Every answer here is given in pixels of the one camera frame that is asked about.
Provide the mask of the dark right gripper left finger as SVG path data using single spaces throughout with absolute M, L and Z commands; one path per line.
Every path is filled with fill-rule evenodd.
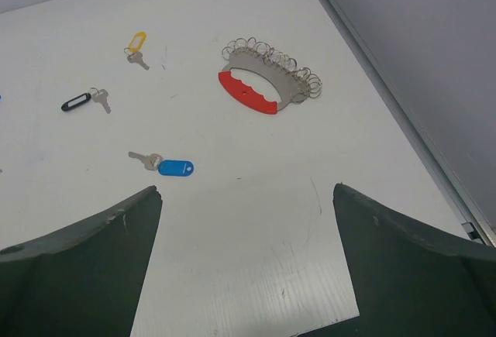
M 162 197 L 124 201 L 1 251 L 3 336 L 129 336 Z

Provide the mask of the key with blue oval tag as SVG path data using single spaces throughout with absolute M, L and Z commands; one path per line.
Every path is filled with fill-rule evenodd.
M 162 176 L 189 177 L 195 171 L 195 166 L 191 161 L 168 160 L 158 153 L 143 155 L 129 151 L 128 156 L 139 160 L 146 170 L 156 171 Z

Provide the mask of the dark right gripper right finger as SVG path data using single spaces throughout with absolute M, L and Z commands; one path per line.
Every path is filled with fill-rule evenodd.
M 358 316 L 310 336 L 493 336 L 495 249 L 392 210 L 345 185 L 336 223 Z

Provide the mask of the red handled metal key organizer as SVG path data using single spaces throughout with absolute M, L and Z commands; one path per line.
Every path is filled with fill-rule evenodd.
M 235 100 L 256 112 L 276 115 L 289 104 L 299 105 L 322 93 L 322 80 L 309 67 L 300 67 L 295 58 L 256 37 L 237 38 L 222 49 L 224 68 L 218 72 L 219 83 Z M 265 79 L 279 95 L 269 101 L 253 87 L 233 76 L 243 70 Z

